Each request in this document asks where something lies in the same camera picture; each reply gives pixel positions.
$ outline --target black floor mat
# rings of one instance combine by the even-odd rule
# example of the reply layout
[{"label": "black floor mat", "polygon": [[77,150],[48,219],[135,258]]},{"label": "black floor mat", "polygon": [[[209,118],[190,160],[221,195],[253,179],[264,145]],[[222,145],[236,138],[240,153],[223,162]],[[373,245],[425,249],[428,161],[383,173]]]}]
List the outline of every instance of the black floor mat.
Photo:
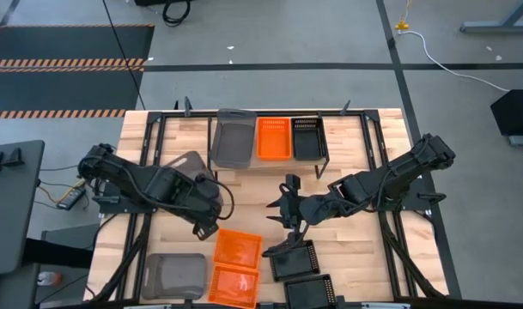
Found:
[{"label": "black floor mat", "polygon": [[[140,83],[142,72],[134,75]],[[136,103],[137,90],[126,68],[0,73],[0,118],[121,117],[122,112],[113,111],[133,110]]]},{"label": "black floor mat", "polygon": [[[154,26],[120,25],[127,58],[146,59]],[[122,58],[110,26],[1,27],[0,59]]]},{"label": "black floor mat", "polygon": [[[154,26],[115,29],[142,65]],[[132,69],[140,85],[143,69]],[[137,96],[110,25],[0,28],[0,118],[122,117]]]}]

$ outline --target black plastic tray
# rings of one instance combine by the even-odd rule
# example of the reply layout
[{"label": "black plastic tray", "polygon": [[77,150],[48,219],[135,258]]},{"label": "black plastic tray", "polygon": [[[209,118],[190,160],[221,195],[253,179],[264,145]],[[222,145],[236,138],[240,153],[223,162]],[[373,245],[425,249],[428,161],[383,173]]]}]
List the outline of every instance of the black plastic tray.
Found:
[{"label": "black plastic tray", "polygon": [[219,167],[248,168],[252,158],[257,115],[252,111],[220,109],[210,157]]},{"label": "black plastic tray", "polygon": [[320,273],[319,260],[316,258],[312,240],[305,240],[299,247],[271,256],[270,261],[275,282]]},{"label": "black plastic tray", "polygon": [[326,157],[327,144],[322,118],[292,118],[294,157],[298,161],[316,161]]},{"label": "black plastic tray", "polygon": [[288,309],[338,308],[330,275],[285,282],[284,293]]}]

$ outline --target orange basket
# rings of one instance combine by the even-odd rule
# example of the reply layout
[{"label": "orange basket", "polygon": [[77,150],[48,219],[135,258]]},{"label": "orange basket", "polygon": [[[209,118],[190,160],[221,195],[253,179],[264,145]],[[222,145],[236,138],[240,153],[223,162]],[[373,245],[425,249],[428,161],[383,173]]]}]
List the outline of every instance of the orange basket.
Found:
[{"label": "orange basket", "polygon": [[256,270],[262,250],[263,237],[220,228],[213,261],[216,264]]},{"label": "orange basket", "polygon": [[208,301],[225,306],[255,308],[258,299],[259,273],[216,265],[211,277]]},{"label": "orange basket", "polygon": [[258,118],[257,155],[261,160],[288,160],[292,157],[289,118]]}]

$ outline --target white cable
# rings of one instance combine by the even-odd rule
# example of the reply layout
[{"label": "white cable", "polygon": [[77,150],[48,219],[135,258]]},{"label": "white cable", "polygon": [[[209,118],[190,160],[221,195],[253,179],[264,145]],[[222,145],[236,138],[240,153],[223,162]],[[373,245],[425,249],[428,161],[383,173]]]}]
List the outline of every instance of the white cable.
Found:
[{"label": "white cable", "polygon": [[410,0],[406,0],[406,14],[404,14],[404,22],[408,18],[408,5],[410,5]]},{"label": "white cable", "polygon": [[456,73],[456,72],[454,72],[452,70],[447,69],[444,65],[439,64],[438,61],[434,60],[433,57],[431,57],[431,55],[429,55],[429,52],[427,51],[427,44],[425,43],[425,38],[420,33],[417,33],[416,31],[398,31],[398,35],[402,35],[402,34],[415,34],[418,37],[422,38],[423,49],[425,50],[425,56],[427,56],[427,58],[429,58],[434,64],[440,66],[446,72],[448,72],[448,73],[450,73],[452,75],[455,75],[455,76],[464,77],[464,78],[470,78],[470,79],[475,80],[475,81],[484,82],[485,84],[487,84],[489,86],[492,86],[492,87],[494,87],[494,88],[496,88],[498,90],[501,90],[501,91],[505,91],[505,92],[510,91],[510,89],[505,89],[505,88],[496,86],[495,84],[493,84],[491,82],[487,82],[487,81],[485,81],[482,78]]}]

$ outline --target concrete floor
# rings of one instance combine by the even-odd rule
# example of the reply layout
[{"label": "concrete floor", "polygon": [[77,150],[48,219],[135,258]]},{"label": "concrete floor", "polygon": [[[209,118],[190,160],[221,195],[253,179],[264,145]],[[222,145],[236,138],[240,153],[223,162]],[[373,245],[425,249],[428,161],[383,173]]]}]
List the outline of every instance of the concrete floor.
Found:
[{"label": "concrete floor", "polygon": [[[186,22],[161,17],[124,0],[106,0],[115,23],[154,23],[150,64],[383,63],[391,59],[376,3],[370,0],[197,0]],[[390,22],[405,1],[386,0]],[[0,0],[0,21],[10,0]],[[497,20],[513,2],[414,1],[409,20],[443,63],[523,63],[523,35],[458,32],[462,21]],[[100,0],[21,0],[9,24],[107,23]],[[403,64],[425,64],[421,40],[397,38]],[[464,72],[505,88],[523,88],[523,70]],[[523,302],[523,148],[502,138],[490,105],[502,92],[439,70],[406,71],[422,132],[438,134],[456,152],[454,166],[434,173],[463,297]],[[194,108],[403,107],[391,70],[271,70],[145,73],[145,105],[170,109],[185,95]],[[0,120],[0,143],[41,138],[43,167],[76,164],[98,142],[116,144],[121,119]],[[42,173],[70,184],[76,172]],[[55,194],[64,188],[53,187]],[[42,193],[37,199],[46,202]],[[29,236],[98,222],[97,206],[61,212],[34,206]]]}]

